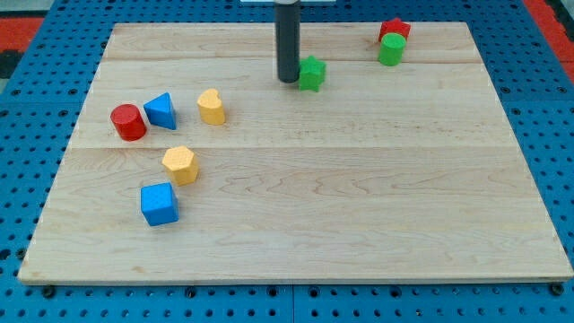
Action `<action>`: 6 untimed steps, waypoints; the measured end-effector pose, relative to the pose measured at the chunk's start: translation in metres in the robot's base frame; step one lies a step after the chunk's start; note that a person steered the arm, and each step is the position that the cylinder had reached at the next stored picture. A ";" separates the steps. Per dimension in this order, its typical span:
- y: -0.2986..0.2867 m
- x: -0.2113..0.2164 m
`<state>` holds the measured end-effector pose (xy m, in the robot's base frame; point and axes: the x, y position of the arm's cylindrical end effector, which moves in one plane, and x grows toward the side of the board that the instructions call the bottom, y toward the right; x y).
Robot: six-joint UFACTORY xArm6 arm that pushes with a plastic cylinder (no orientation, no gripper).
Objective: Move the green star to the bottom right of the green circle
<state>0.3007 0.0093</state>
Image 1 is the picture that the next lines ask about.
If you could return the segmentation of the white mount plate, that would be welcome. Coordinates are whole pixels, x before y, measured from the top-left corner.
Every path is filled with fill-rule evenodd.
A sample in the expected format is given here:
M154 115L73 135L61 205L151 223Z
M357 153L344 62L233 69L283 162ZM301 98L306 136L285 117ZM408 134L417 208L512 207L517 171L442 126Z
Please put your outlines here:
M303 4L335 4L335 0L300 0ZM241 4L291 4L294 0L239 0Z

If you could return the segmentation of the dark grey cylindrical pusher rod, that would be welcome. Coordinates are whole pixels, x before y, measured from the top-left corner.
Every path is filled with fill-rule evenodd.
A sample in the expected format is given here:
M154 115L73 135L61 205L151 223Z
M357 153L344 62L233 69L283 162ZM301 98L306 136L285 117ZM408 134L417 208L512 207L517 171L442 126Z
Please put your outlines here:
M300 74L300 0L274 2L277 76L295 83Z

